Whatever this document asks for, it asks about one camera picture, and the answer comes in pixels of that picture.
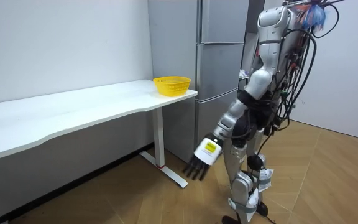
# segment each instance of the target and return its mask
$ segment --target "yellow label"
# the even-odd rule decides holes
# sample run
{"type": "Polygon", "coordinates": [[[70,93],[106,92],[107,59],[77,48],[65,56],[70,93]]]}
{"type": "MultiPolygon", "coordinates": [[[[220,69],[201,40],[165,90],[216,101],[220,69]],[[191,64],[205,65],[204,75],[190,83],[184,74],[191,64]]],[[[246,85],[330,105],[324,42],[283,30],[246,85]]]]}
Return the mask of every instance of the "yellow label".
{"type": "Polygon", "coordinates": [[[214,152],[216,150],[216,146],[210,142],[208,142],[205,146],[205,149],[209,152],[214,152]]]}

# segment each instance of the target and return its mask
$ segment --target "table foot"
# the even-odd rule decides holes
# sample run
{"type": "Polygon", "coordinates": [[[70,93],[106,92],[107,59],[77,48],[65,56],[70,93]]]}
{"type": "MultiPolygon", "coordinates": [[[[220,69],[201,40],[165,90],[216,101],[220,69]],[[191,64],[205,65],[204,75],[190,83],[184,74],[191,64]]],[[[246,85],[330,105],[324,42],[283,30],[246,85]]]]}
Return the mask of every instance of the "table foot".
{"type": "MultiPolygon", "coordinates": [[[[140,155],[143,156],[145,159],[147,159],[149,162],[151,162],[153,165],[155,165],[157,167],[157,165],[155,164],[155,158],[152,157],[152,155],[150,155],[147,152],[141,152],[140,155]]],[[[187,181],[185,179],[183,179],[182,177],[180,177],[178,174],[176,174],[174,171],[169,169],[167,166],[163,166],[162,168],[159,168],[159,167],[157,167],[157,168],[160,171],[162,171],[164,174],[169,176],[180,187],[185,188],[187,186],[187,181]]]]}

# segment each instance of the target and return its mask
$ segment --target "table top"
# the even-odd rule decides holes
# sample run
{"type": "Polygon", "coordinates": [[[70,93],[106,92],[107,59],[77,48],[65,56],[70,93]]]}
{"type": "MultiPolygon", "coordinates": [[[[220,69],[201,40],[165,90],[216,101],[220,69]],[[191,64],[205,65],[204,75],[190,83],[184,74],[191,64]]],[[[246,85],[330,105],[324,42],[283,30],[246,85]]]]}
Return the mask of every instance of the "table top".
{"type": "Polygon", "coordinates": [[[49,139],[197,95],[163,96],[153,81],[98,86],[0,103],[0,158],[49,139]]]}

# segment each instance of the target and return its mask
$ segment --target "refrigerator door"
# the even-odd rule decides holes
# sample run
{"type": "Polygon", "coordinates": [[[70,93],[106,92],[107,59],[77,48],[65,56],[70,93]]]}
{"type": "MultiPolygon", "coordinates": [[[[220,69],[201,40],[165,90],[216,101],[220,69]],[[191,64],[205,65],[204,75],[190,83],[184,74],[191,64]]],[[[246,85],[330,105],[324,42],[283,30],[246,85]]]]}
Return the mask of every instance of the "refrigerator door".
{"type": "Polygon", "coordinates": [[[237,90],[226,93],[223,96],[212,100],[197,102],[197,144],[205,137],[206,134],[213,131],[221,116],[227,111],[230,104],[235,102],[237,98],[237,90]]]}
{"type": "Polygon", "coordinates": [[[201,43],[243,43],[248,0],[202,0],[201,43]]]}
{"type": "Polygon", "coordinates": [[[242,44],[197,46],[198,101],[208,100],[238,87],[242,44]]]}

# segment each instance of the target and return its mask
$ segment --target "humanoid robot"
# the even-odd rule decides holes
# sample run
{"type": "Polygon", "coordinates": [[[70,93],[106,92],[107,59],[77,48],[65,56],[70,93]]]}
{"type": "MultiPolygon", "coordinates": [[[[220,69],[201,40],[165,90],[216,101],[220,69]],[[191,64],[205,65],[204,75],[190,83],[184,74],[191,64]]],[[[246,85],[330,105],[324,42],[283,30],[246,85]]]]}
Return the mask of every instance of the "humanoid robot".
{"type": "Polygon", "coordinates": [[[209,167],[223,152],[231,186],[229,205],[236,211],[238,219],[223,217],[224,224],[249,223],[255,212],[267,217],[269,211],[262,201],[262,192],[271,185],[273,170],[266,167],[266,158],[260,150],[270,136],[286,128],[280,127],[283,122],[289,125],[294,102],[313,66],[317,49],[314,38],[319,38],[313,31],[318,23],[307,25],[316,19],[307,14],[313,13],[311,7],[318,6],[321,12],[331,6],[339,20],[339,12],[332,5],[335,2],[338,1],[285,1],[283,6],[259,15],[259,56],[255,57],[256,66],[254,72],[251,71],[249,83],[239,91],[237,100],[223,114],[212,133],[200,142],[184,170],[193,180],[203,180],[209,167]],[[313,56],[306,76],[302,77],[311,42],[313,56]],[[267,138],[260,146],[263,135],[267,138]],[[223,148],[228,139],[232,146],[223,148]],[[247,171],[241,170],[245,160],[247,171]]]}

